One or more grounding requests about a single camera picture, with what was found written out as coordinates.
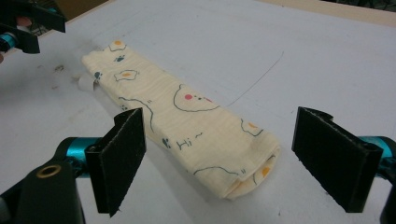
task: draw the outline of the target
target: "folded cloth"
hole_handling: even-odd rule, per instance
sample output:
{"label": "folded cloth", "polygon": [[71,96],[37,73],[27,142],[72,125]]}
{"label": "folded cloth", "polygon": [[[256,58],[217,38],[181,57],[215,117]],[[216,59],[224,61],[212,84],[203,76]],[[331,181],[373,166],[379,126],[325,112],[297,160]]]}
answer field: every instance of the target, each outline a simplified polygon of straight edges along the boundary
{"label": "folded cloth", "polygon": [[114,41],[83,63],[122,110],[142,107],[147,137],[220,198],[255,189],[272,170],[279,143]]}

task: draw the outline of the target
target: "cream fabric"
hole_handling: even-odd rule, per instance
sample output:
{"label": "cream fabric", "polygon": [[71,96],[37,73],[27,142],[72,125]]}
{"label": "cream fabric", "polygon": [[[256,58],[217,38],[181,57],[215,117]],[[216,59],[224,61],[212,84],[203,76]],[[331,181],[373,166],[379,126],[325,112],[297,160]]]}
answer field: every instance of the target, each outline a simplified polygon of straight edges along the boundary
{"label": "cream fabric", "polygon": [[143,107],[149,139],[220,198],[255,189],[272,170],[279,143],[181,83],[121,41],[82,59],[122,110]]}

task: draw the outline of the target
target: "pencil line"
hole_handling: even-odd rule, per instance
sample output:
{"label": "pencil line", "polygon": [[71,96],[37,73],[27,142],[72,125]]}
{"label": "pencil line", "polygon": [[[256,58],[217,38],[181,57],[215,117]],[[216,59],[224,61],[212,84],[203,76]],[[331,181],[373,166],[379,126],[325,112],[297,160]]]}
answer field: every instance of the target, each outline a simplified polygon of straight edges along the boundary
{"label": "pencil line", "polygon": [[265,75],[267,75],[267,74],[275,67],[275,65],[276,65],[277,63],[279,63],[280,59],[282,59],[282,57],[283,57],[284,52],[285,52],[285,51],[282,51],[282,54],[281,54],[280,57],[276,60],[276,62],[273,63],[273,65],[271,65],[271,67],[270,67],[264,74],[262,74],[262,76],[261,76],[255,83],[253,83],[253,85],[250,86],[250,88],[248,88],[246,91],[244,91],[244,93],[242,93],[238,98],[236,98],[234,101],[232,101],[232,102],[231,102],[229,105],[227,105],[227,106],[233,105],[235,102],[237,102],[239,99],[241,99],[242,96],[244,96],[246,93],[248,93],[248,91],[250,91],[251,89],[253,89],[253,87],[254,87],[257,83],[259,83],[260,80],[262,80],[262,79],[265,77]]}

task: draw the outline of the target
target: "white tabletop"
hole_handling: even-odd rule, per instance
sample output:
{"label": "white tabletop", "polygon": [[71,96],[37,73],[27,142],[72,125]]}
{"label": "white tabletop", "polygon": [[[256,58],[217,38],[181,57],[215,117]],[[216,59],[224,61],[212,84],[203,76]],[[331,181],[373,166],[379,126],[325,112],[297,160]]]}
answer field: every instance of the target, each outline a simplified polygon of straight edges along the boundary
{"label": "white tabletop", "polygon": [[40,54],[16,51],[0,65],[0,192],[66,137],[100,137],[113,126],[120,109],[99,88],[80,91],[74,76],[85,72],[83,55],[120,39],[272,131],[282,154],[262,185],[231,202],[148,141],[113,218],[97,214],[90,180],[78,179],[88,223],[379,223],[387,181],[375,180],[362,214],[347,214],[291,143],[299,105],[332,114],[356,135],[396,138],[395,36],[387,26],[250,0],[116,0],[70,22],[66,34],[42,36]]}

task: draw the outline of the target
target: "patterned fabric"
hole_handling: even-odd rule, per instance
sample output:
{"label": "patterned fabric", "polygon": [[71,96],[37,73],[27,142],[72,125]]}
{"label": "patterned fabric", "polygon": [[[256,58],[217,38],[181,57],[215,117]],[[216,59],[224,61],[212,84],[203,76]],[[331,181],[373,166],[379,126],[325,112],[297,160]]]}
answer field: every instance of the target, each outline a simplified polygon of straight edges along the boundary
{"label": "patterned fabric", "polygon": [[121,41],[82,59],[122,110],[142,107],[146,135],[220,198],[255,189],[272,170],[279,143]]}

